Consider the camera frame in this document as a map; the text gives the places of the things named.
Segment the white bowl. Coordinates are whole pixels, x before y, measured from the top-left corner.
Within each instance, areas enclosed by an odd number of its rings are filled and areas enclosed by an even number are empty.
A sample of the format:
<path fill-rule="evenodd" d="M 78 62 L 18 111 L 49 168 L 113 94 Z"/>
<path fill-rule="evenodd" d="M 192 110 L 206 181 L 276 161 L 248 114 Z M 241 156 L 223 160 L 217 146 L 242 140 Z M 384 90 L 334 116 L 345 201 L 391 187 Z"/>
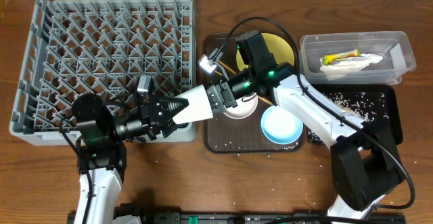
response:
<path fill-rule="evenodd" d="M 236 107 L 226 108 L 224 115 L 232 119 L 243 119 L 249 117 L 255 111 L 258 105 L 258 98 L 254 93 L 237 99 L 236 103 Z"/>

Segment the white tissue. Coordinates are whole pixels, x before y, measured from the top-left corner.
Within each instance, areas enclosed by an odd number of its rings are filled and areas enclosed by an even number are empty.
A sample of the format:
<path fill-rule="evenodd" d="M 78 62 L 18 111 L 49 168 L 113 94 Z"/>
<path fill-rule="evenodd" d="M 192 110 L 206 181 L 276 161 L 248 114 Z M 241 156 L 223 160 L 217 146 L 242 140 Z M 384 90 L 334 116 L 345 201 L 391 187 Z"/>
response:
<path fill-rule="evenodd" d="M 360 72 L 370 64 L 377 64 L 383 59 L 381 55 L 362 53 L 360 57 L 339 59 L 328 66 L 322 64 L 320 71 L 325 74 L 328 80 L 332 81 Z"/>

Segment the light blue bowl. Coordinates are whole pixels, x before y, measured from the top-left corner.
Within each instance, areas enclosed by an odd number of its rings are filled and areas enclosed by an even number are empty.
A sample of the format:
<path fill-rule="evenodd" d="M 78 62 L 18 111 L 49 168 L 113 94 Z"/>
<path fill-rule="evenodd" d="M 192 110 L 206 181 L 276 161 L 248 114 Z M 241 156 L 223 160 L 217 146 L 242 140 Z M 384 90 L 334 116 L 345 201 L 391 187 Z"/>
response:
<path fill-rule="evenodd" d="M 279 145 L 296 142 L 304 131 L 302 121 L 279 106 L 271 106 L 263 112 L 260 127 L 268 140 Z"/>

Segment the green snack wrapper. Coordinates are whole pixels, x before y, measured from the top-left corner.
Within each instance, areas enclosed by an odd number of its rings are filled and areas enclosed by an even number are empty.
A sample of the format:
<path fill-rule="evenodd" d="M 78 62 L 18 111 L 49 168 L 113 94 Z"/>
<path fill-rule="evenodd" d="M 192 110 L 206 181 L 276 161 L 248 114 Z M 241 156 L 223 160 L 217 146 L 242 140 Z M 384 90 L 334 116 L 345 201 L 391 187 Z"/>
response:
<path fill-rule="evenodd" d="M 360 56 L 361 56 L 360 51 L 358 49 L 354 49 L 352 51 L 345 51 L 342 53 L 333 53 L 333 54 L 325 55 L 321 58 L 321 63 L 323 65 L 328 66 L 339 59 L 351 58 L 351 57 L 360 57 Z"/>

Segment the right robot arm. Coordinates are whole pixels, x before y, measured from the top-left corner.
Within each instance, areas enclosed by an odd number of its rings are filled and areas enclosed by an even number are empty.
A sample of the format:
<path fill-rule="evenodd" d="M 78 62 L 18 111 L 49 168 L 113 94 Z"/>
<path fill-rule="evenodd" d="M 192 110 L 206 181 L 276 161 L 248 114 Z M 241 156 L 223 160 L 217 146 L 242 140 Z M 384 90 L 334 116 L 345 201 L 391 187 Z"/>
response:
<path fill-rule="evenodd" d="M 256 93 L 299 118 L 331 152 L 338 197 L 328 216 L 365 219 L 407 178 L 391 124 L 386 119 L 367 122 L 335 105 L 293 65 L 277 63 L 259 31 L 244 33 L 235 42 L 248 67 L 207 86 L 212 111 L 234 108 L 238 99 Z"/>

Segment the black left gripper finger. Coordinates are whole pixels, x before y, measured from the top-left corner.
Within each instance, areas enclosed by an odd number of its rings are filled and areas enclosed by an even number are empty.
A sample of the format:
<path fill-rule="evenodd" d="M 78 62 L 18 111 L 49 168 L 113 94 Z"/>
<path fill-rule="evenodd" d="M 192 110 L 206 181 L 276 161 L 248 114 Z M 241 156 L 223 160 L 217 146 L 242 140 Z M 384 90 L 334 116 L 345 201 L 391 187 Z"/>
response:
<path fill-rule="evenodd" d="M 160 125 L 160 131 L 163 138 L 167 138 L 172 133 L 174 133 L 177 129 L 185 128 L 187 125 L 188 125 L 187 123 L 177 124 L 174 122 L 173 119 L 170 119 L 168 121 L 163 122 Z"/>
<path fill-rule="evenodd" d="M 159 112 L 179 113 L 188 107 L 188 99 L 176 97 L 163 97 L 158 101 Z"/>

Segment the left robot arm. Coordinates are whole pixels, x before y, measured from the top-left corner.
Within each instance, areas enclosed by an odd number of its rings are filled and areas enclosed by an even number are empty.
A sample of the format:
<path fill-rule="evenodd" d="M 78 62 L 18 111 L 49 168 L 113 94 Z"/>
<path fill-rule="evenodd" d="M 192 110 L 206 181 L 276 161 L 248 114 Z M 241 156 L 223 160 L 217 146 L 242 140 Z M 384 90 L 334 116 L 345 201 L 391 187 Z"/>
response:
<path fill-rule="evenodd" d="M 142 217 L 114 217 L 118 195 L 127 167 L 126 141 L 155 140 L 168 137 L 179 128 L 173 118 L 189 102 L 183 98 L 139 98 L 137 107 L 116 118 L 109 102 L 96 94 L 80 96 L 72 105 L 72 114 L 81 134 L 74 144 L 81 176 L 81 195 L 75 223 L 141 223 Z"/>

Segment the white green cup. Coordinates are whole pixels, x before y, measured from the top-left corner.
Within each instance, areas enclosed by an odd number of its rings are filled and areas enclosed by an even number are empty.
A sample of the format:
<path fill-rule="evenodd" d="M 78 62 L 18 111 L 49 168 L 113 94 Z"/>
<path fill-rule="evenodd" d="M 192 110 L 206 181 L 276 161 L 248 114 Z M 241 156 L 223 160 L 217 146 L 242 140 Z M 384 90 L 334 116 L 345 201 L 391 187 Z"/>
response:
<path fill-rule="evenodd" d="M 189 105 L 173 117 L 173 121 L 180 125 L 189 122 L 207 120 L 213 117 L 210 102 L 203 85 L 190 89 L 176 98 L 187 99 Z"/>

